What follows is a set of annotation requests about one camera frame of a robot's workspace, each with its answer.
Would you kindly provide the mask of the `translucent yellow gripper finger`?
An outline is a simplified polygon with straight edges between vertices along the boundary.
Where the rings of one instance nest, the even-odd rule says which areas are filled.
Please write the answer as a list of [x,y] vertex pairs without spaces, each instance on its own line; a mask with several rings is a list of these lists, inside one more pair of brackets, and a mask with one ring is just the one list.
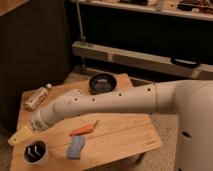
[[17,130],[9,139],[8,143],[13,146],[34,135],[34,130],[30,125],[25,125]]

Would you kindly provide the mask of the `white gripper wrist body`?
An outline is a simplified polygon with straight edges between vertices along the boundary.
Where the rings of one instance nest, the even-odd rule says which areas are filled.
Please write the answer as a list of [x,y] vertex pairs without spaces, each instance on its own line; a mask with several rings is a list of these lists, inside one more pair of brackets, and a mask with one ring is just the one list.
[[34,113],[30,118],[30,125],[35,131],[44,131],[45,125],[37,113]]

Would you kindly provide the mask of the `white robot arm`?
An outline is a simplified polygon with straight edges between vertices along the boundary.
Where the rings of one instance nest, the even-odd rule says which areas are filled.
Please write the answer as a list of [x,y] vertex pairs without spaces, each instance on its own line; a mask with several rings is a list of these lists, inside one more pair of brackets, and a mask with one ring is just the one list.
[[177,114],[174,171],[213,171],[213,80],[178,80],[86,95],[67,91],[35,111],[8,140],[18,144],[36,132],[87,113]]

